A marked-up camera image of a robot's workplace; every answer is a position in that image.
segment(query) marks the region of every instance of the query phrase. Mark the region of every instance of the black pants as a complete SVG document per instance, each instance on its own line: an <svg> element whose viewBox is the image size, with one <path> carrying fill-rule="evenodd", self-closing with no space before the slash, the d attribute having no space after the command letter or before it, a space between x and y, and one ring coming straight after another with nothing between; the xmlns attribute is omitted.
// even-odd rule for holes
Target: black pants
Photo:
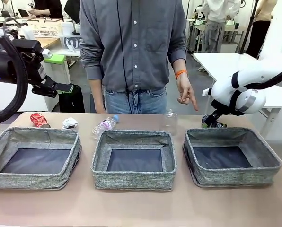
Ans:
<svg viewBox="0 0 282 227"><path fill-rule="evenodd" d="M270 26L270 21L256 21L253 23L253 30L251 31L250 43L246 51L250 56L257 58L261 47L263 46L266 34Z"/></svg>

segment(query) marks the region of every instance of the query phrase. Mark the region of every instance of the person in black clothing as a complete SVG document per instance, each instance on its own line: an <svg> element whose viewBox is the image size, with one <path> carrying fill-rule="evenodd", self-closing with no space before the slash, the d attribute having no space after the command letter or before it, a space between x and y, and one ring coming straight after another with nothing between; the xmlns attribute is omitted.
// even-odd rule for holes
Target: person in black clothing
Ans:
<svg viewBox="0 0 282 227"><path fill-rule="evenodd" d="M49 16L50 18L61 18L62 5L60 0L34 0L35 9L29 13L34 16Z"/></svg>

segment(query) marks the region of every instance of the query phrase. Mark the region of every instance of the can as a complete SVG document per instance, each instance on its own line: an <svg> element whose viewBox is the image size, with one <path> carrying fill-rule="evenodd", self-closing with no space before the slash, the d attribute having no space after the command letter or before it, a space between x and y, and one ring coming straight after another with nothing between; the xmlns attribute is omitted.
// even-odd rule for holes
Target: can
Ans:
<svg viewBox="0 0 282 227"><path fill-rule="evenodd" d="M31 115L31 121L37 128L50 128L46 118L41 113L33 113Z"/></svg>

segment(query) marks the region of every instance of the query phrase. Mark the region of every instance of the bottle label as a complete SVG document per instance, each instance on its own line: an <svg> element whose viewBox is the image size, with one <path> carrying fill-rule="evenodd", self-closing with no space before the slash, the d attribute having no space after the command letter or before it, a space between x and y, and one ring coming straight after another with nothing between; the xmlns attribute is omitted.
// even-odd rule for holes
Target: bottle label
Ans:
<svg viewBox="0 0 282 227"><path fill-rule="evenodd" d="M103 127L105 127L106 130L112 129L112 125L108 121L103 121L100 123Z"/></svg>

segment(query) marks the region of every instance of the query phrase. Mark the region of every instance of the shirt cuff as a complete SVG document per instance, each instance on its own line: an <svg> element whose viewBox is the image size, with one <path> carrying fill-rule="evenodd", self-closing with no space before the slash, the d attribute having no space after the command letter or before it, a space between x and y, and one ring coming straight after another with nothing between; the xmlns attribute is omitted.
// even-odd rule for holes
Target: shirt cuff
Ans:
<svg viewBox="0 0 282 227"><path fill-rule="evenodd" d="M175 50L169 56L169 61L171 64L173 64L178 59L184 59L186 62L186 50L184 49Z"/></svg>
<svg viewBox="0 0 282 227"><path fill-rule="evenodd" d="M100 66L86 67L86 75L88 79L102 79L102 72Z"/></svg>

